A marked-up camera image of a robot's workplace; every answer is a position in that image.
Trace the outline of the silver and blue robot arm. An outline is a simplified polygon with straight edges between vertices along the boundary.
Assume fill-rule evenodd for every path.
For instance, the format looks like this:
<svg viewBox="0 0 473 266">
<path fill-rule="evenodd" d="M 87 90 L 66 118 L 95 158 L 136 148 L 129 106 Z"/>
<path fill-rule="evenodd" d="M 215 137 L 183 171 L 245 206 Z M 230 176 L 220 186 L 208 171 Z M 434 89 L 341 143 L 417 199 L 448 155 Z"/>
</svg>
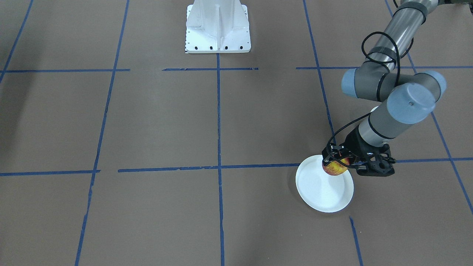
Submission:
<svg viewBox="0 0 473 266">
<path fill-rule="evenodd" d="M 365 62 L 345 72 L 341 87 L 345 95 L 379 102 L 373 111 L 358 118 L 358 125 L 341 144 L 329 139 L 321 167 L 329 175 L 355 169 L 359 175 L 389 176 L 396 160 L 389 141 L 423 121 L 446 91 L 445 78 L 436 71 L 402 75 L 401 59 L 439 0 L 402 0 L 384 31 L 373 32 L 362 42 Z"/>
</svg>

